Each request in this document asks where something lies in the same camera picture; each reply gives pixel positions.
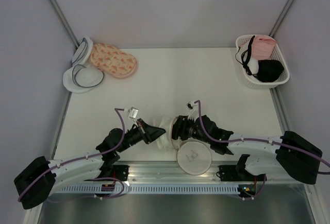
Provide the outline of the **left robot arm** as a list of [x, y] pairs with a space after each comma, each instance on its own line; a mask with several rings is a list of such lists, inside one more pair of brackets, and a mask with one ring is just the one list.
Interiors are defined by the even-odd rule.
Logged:
[[14, 179], [18, 201], [29, 210], [69, 185], [97, 178], [106, 181], [112, 176], [112, 166], [120, 159], [120, 152], [141, 141], [150, 144], [165, 133], [165, 129], [138, 119], [128, 131], [112, 129], [102, 143], [82, 156], [58, 160], [38, 157]]

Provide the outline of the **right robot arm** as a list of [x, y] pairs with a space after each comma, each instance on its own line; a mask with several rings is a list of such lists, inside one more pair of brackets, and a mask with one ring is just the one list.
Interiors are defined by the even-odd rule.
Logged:
[[171, 131], [173, 140], [204, 142], [220, 155], [238, 156], [235, 173], [241, 180], [264, 174], [288, 174], [305, 184], [314, 185], [319, 173], [322, 151], [293, 131], [282, 136], [245, 138], [217, 127], [206, 115], [189, 119], [179, 116]]

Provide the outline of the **white mesh laundry bag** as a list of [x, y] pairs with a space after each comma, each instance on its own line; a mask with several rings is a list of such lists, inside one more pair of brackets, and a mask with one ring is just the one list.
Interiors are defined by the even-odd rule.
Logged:
[[166, 133], [156, 142], [162, 151], [175, 151], [179, 167], [189, 175], [199, 176], [209, 170], [212, 163], [210, 149], [203, 143], [188, 139], [187, 141], [174, 140], [171, 137], [176, 118], [165, 116], [153, 120], [153, 126], [163, 128]]

